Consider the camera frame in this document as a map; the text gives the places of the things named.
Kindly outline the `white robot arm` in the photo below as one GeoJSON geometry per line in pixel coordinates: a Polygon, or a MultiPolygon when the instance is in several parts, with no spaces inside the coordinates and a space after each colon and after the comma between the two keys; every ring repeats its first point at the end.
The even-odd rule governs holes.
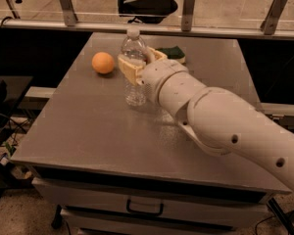
{"type": "Polygon", "coordinates": [[[119,68],[147,99],[166,110],[205,152],[234,153],[294,192],[294,134],[236,94],[208,87],[181,63],[148,49],[144,60],[118,55],[119,68]]]}

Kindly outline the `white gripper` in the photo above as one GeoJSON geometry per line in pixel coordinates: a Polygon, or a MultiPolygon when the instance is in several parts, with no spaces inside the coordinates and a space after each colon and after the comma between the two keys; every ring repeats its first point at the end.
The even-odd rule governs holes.
{"type": "Polygon", "coordinates": [[[147,63],[142,60],[118,56],[119,68],[125,78],[134,86],[140,79],[144,93],[149,101],[159,103],[162,86],[173,75],[188,72],[188,68],[154,48],[147,47],[147,63]]]}

